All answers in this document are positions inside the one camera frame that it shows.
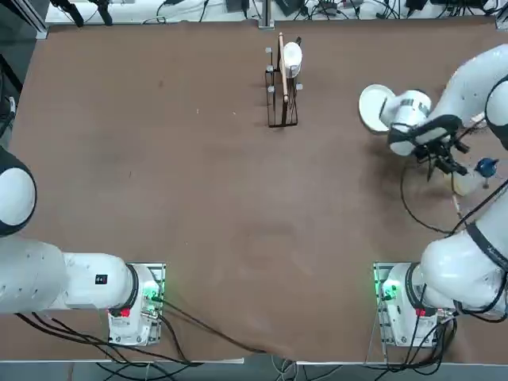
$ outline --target black cable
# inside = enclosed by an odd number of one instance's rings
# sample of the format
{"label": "black cable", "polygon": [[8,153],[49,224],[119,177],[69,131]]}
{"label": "black cable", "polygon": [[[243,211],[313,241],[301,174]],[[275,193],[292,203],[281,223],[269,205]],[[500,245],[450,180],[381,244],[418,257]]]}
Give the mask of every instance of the black cable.
{"label": "black cable", "polygon": [[171,323],[169,322],[168,319],[166,319],[164,316],[160,315],[159,316],[159,319],[164,323],[164,325],[166,325],[167,329],[169,330],[170,334],[171,334],[171,338],[173,340],[173,344],[175,344],[175,348],[176,348],[176,351],[178,352],[180,358],[184,361],[187,361],[190,363],[190,361],[185,357],[185,355],[183,354],[183,350],[182,350],[182,347],[180,346],[180,343],[178,341],[178,337],[176,336],[176,332],[175,330],[173,329]]}
{"label": "black cable", "polygon": [[349,17],[346,13],[342,12],[341,10],[337,10],[337,13],[340,13],[342,16],[346,18],[346,20],[349,20]]}
{"label": "black cable", "polygon": [[430,229],[430,230],[433,230],[434,232],[438,232],[438,233],[443,233],[443,234],[451,234],[451,231],[449,230],[443,230],[443,229],[440,229],[440,228],[437,228],[436,226],[432,226],[432,225],[428,225],[426,223],[424,223],[422,220],[418,219],[414,214],[413,212],[411,211],[411,209],[408,207],[407,205],[407,202],[406,202],[406,198],[404,196],[404,178],[406,177],[406,172],[407,172],[407,168],[408,168],[408,163],[409,161],[406,161],[404,163],[404,167],[402,168],[402,172],[401,172],[401,176],[400,176],[400,182],[399,182],[399,193],[400,193],[400,199],[402,200],[402,204],[404,205],[404,209],[406,210],[406,212],[420,225],[426,227],[427,229]]}
{"label": "black cable", "polygon": [[233,338],[225,335],[224,333],[220,332],[220,331],[217,331],[216,329],[210,327],[209,325],[207,325],[206,323],[204,323],[203,321],[197,319],[196,317],[193,317],[192,315],[188,314],[187,312],[181,310],[180,308],[178,308],[177,306],[175,306],[174,304],[164,300],[164,299],[161,299],[161,298],[152,298],[153,301],[155,302],[162,302],[163,304],[171,307],[173,310],[175,311],[178,311],[179,313],[181,313],[183,316],[185,316],[186,318],[189,318],[191,319],[192,321],[194,321],[195,323],[199,324],[201,327],[203,327],[204,329],[207,329],[209,332],[219,336],[220,338],[228,341],[229,343],[231,344],[234,344],[236,345],[237,347],[240,347],[242,349],[245,349],[246,351],[249,351],[249,352],[252,352],[252,353],[266,353],[265,351],[261,350],[261,349],[256,349],[256,348],[252,348],[252,347],[249,347],[245,344],[242,344],[241,342],[239,341],[236,341],[234,340]]}
{"label": "black cable", "polygon": [[[96,344],[94,343],[90,343],[89,341],[85,341],[85,340],[78,340],[76,339],[75,337],[69,337],[69,336],[66,336],[66,335],[63,335],[61,333],[57,333],[57,332],[53,332],[51,330],[48,330],[44,327],[41,327],[40,325],[38,325],[37,323],[31,321],[30,319],[28,319],[26,316],[22,315],[22,314],[15,314],[18,318],[20,318],[22,321],[24,321],[26,324],[32,326],[33,328],[37,329],[38,331],[41,331],[43,333],[47,333],[48,335],[50,336],[54,336],[54,337],[58,337],[60,339],[64,339],[64,340],[67,340],[67,341],[73,341],[75,343],[78,343],[78,344],[85,344],[85,345],[92,345],[92,346],[95,346]],[[126,350],[129,350],[129,351],[132,351],[132,352],[138,352],[138,353],[142,353],[144,355],[148,355],[148,356],[153,356],[153,357],[157,357],[157,358],[160,358],[160,359],[163,359],[163,360],[169,360],[169,361],[174,361],[176,363],[179,363],[179,364],[182,364],[182,365],[189,365],[187,364],[186,362],[184,361],[181,361],[181,360],[177,360],[177,359],[174,359],[172,357],[169,357],[169,356],[164,356],[164,355],[160,355],[159,353],[153,353],[153,352],[149,352],[149,351],[144,351],[143,349],[139,349],[139,348],[136,348],[136,347],[133,347],[133,346],[128,346],[128,345],[122,345],[122,344],[118,344],[118,343],[107,343],[105,341],[102,341],[101,339],[98,339],[97,337],[93,337],[93,340],[95,341],[100,341],[101,343],[104,343],[104,344],[100,344],[100,345],[105,345],[107,347],[115,347],[115,348],[123,348],[123,349],[126,349]],[[200,363],[192,363],[191,366],[199,366],[201,365]]]}
{"label": "black cable", "polygon": [[443,11],[442,11],[441,13],[439,13],[439,16],[437,16],[436,18],[441,18],[441,16],[442,16],[443,14],[445,14],[445,12],[446,12],[446,10],[447,10],[447,9],[448,9],[448,1],[446,2],[446,5],[444,6]]}
{"label": "black cable", "polygon": [[457,310],[461,314],[470,315],[470,316],[472,316],[472,317],[474,317],[476,319],[479,319],[481,321],[485,321],[487,323],[495,323],[495,324],[496,323],[502,323],[503,321],[505,321],[508,318],[508,310],[505,310],[504,314],[501,317],[498,317],[496,319],[490,319],[490,318],[486,318],[486,317],[479,316],[479,315],[480,314],[485,314],[485,313],[487,313],[487,312],[489,312],[489,311],[494,309],[494,307],[498,304],[499,299],[501,298],[503,292],[505,291],[507,283],[508,283],[508,274],[506,272],[504,272],[503,278],[502,278],[502,282],[499,285],[498,292],[495,295],[495,297],[492,300],[492,302],[490,302],[487,306],[483,307],[480,310],[467,310],[467,309],[464,309],[462,307],[462,303],[461,302],[457,302],[456,303]]}
{"label": "black cable", "polygon": [[159,5],[159,8],[157,8],[156,16],[159,17],[159,12],[162,9],[163,6],[166,5],[166,2],[162,2],[162,4]]}
{"label": "black cable", "polygon": [[254,4],[254,9],[256,10],[257,17],[259,19],[261,19],[261,13],[260,13],[260,10],[258,10],[258,8],[257,8],[256,0],[252,0],[252,4]]}
{"label": "black cable", "polygon": [[206,7],[208,6],[208,1],[209,0],[205,0],[205,2],[203,3],[203,11],[201,13],[201,17],[199,18],[199,22],[203,21],[203,17],[205,16],[205,10]]}
{"label": "black cable", "polygon": [[388,17],[393,14],[394,15],[394,18],[400,18],[400,14],[397,15],[397,12],[395,12],[395,10],[390,6],[390,4],[386,4],[384,2],[380,2],[379,0],[372,0],[373,2],[377,2],[378,4],[381,4],[382,6],[385,6],[385,10],[386,9],[389,9],[391,12],[388,14]]}
{"label": "black cable", "polygon": [[91,335],[86,335],[86,334],[83,334],[83,333],[78,333],[76,331],[74,331],[72,328],[68,327],[67,325],[65,325],[63,322],[55,319],[55,318],[52,318],[52,321],[54,321],[55,323],[61,325],[63,327],[63,329],[59,328],[59,327],[55,327],[54,325],[51,325],[49,323],[47,323],[46,321],[44,321],[38,314],[36,314],[35,312],[32,312],[32,315],[36,318],[36,320],[38,322],[40,322],[43,326],[49,328],[49,329],[52,329],[56,332],[61,332],[61,333],[70,333],[74,336],[77,336],[83,340],[85,340],[86,342],[88,343],[91,343],[94,347],[96,347],[96,349],[98,349],[99,351],[101,351],[102,353],[104,353],[106,355],[106,357],[109,357],[111,360],[113,360],[115,363],[118,363],[118,364],[130,364],[130,361],[127,360],[121,353],[120,351],[118,351],[116,348],[111,348],[113,349],[117,354],[118,356],[120,356],[120,358],[124,361],[123,363],[117,359],[115,359],[113,356],[111,356],[106,350],[104,350],[103,348],[101,348],[99,345],[108,345],[108,343],[106,343],[105,341],[102,341],[100,339],[97,339],[95,340],[95,337],[91,336]]}
{"label": "black cable", "polygon": [[334,373],[335,371],[341,369],[343,366],[344,365],[338,365],[334,369],[332,369],[331,371],[327,371],[324,375],[320,375],[318,377],[314,377],[313,379],[309,379],[309,381],[317,381],[319,379],[324,379],[324,378],[328,377],[329,375],[332,375],[332,373]]}
{"label": "black cable", "polygon": [[464,139],[464,137],[466,135],[469,135],[470,133],[473,133],[474,131],[476,131],[477,129],[479,129],[479,125],[485,121],[485,117],[483,117],[482,119],[480,119],[479,121],[477,121],[476,123],[474,123],[473,125],[470,125],[469,127],[467,127],[455,140],[454,142],[457,142],[457,141],[461,141],[462,139]]}
{"label": "black cable", "polygon": [[312,20],[312,16],[314,16],[314,12],[316,12],[316,9],[318,6],[313,6],[312,10],[310,11],[309,17],[306,20]]}
{"label": "black cable", "polygon": [[120,377],[122,377],[122,375],[120,374],[121,371],[123,371],[124,369],[128,368],[129,367],[129,364],[127,365],[124,365],[123,367],[121,368],[118,368],[116,371],[112,371],[110,375],[108,375],[104,381],[108,381],[109,379],[112,379],[115,375],[119,375]]}
{"label": "black cable", "polygon": [[95,10],[95,12],[92,13],[92,15],[89,18],[87,18],[87,20],[84,22],[84,24],[86,24],[88,21],[90,21],[93,18],[93,16],[95,16],[95,14],[97,12],[98,12],[98,8]]}
{"label": "black cable", "polygon": [[495,0],[495,6],[493,8],[486,10],[483,6],[481,6],[480,9],[483,11],[485,16],[491,16],[492,14],[500,11],[504,6],[499,8],[499,0]]}
{"label": "black cable", "polygon": [[322,2],[321,0],[317,0],[318,1],[318,4],[321,6],[321,11],[320,13],[324,13],[326,18],[328,19],[328,21],[330,21],[330,16],[328,15],[328,12],[325,10],[325,8],[323,7],[322,5]]}
{"label": "black cable", "polygon": [[[425,289],[426,289],[426,285],[424,285],[424,289],[421,292],[420,303],[423,302]],[[418,320],[419,320],[419,315],[417,316],[415,329],[413,332],[413,336],[411,338],[411,344],[408,348],[408,353],[406,355],[406,359],[402,364],[387,364],[387,366],[385,368],[374,368],[374,367],[364,366],[364,368],[383,371],[381,374],[379,374],[376,377],[377,380],[384,377],[388,372],[397,373],[400,371],[405,371],[406,369],[412,369],[421,375],[430,375],[430,374],[434,374],[435,372],[437,372],[437,370],[441,366],[444,354],[448,350],[449,345],[452,343],[453,338],[455,337],[456,327],[457,327],[456,319],[455,319],[455,317],[453,318],[452,332],[447,340],[445,339],[445,335],[446,335],[446,327],[448,326],[449,321],[447,321],[445,324],[444,323],[436,324],[434,327],[432,327],[432,329],[430,331],[427,332],[427,334],[423,337],[423,339],[421,339],[421,342],[420,342],[419,346],[417,347],[416,352],[413,354],[413,357],[411,358],[411,360],[409,360],[410,352],[411,352],[411,349],[412,349],[413,343],[414,343],[414,338],[416,336],[416,332],[418,331]],[[438,340],[437,340],[436,345],[434,345],[430,356],[427,357],[425,360],[419,361],[418,363],[414,363],[414,360],[415,360],[416,356],[418,355],[418,353],[420,352],[420,349],[423,348],[423,344],[429,339],[429,337],[434,333],[434,331],[436,331],[440,327],[443,327],[443,331],[440,332],[439,334],[437,334]],[[440,345],[440,344],[441,344],[441,351],[436,354],[436,352],[438,350],[438,345]],[[432,366],[434,364],[436,364],[437,367],[436,367],[436,369],[433,369],[430,373],[424,373],[422,371],[419,371],[419,369],[421,369],[421,368],[427,368],[427,367]]]}
{"label": "black cable", "polygon": [[352,2],[352,0],[349,0],[349,1],[351,2],[352,8],[355,10],[356,19],[359,20],[360,19],[360,15],[358,13],[360,13],[360,7],[356,8],[355,3]]}
{"label": "black cable", "polygon": [[[419,306],[423,303],[423,298],[425,297],[425,292],[427,291],[427,283],[423,285],[423,288],[421,289],[421,296],[420,296],[420,302],[418,303]],[[413,336],[411,337],[410,347],[407,349],[406,359],[404,360],[404,365],[408,364],[408,361],[411,356],[411,349],[413,349],[414,346],[414,339],[416,339],[416,332],[418,331],[418,323],[420,322],[420,314],[416,317],[416,323],[414,324],[414,330],[413,330]]]}
{"label": "black cable", "polygon": [[300,9],[298,10],[298,13],[296,14],[296,16],[294,16],[293,21],[295,21],[295,20],[298,18],[298,16],[299,16],[300,14],[302,14],[302,11],[305,9],[305,7],[307,6],[307,3],[308,3],[309,1],[310,1],[310,0],[306,0],[306,1],[305,1],[305,3],[303,3],[303,6],[301,6],[301,7],[300,7]]}
{"label": "black cable", "polygon": [[113,373],[114,373],[115,375],[118,375],[119,377],[122,377],[123,379],[129,379],[129,380],[131,380],[131,381],[158,381],[158,380],[160,380],[160,379],[167,379],[168,377],[169,377],[170,379],[174,379],[172,376],[177,375],[177,374],[179,374],[181,371],[185,371],[187,368],[190,368],[190,367],[191,367],[190,365],[186,365],[185,367],[180,368],[178,371],[173,371],[172,373],[167,373],[167,372],[166,372],[163,368],[158,367],[158,366],[157,366],[157,365],[155,365],[155,364],[150,364],[150,367],[151,367],[151,368],[155,368],[157,371],[160,371],[160,372],[161,372],[161,373],[163,373],[164,375],[159,376],[159,377],[150,377],[150,378],[147,378],[147,379],[146,379],[145,377],[143,377],[143,378],[140,378],[140,377],[132,377],[132,376],[123,375],[123,374],[121,374],[121,373],[120,373],[120,371],[122,371],[123,369],[125,369],[125,368],[127,368],[127,367],[129,367],[129,366],[132,366],[132,364],[127,364],[127,365],[125,365],[124,367],[122,367],[122,368],[120,368],[120,369],[118,369],[118,370],[116,370],[116,371],[112,371],[111,369],[108,369],[108,368],[106,368],[106,367],[102,366],[100,363],[95,363],[95,364],[96,364],[98,367],[100,367],[102,370],[107,371],[107,372],[108,372],[108,373],[110,373],[110,374],[113,374]]}
{"label": "black cable", "polygon": [[463,216],[459,222],[454,226],[451,232],[448,233],[447,237],[452,236],[456,233],[459,227],[462,226],[463,223],[465,223],[473,214],[475,214],[478,210],[482,209],[485,204],[487,204],[491,199],[493,199],[496,195],[501,193],[504,188],[508,185],[508,179],[505,180],[499,187],[497,187],[491,194],[489,194],[483,201],[481,201],[480,204],[475,206],[472,210],[470,210],[465,216]]}

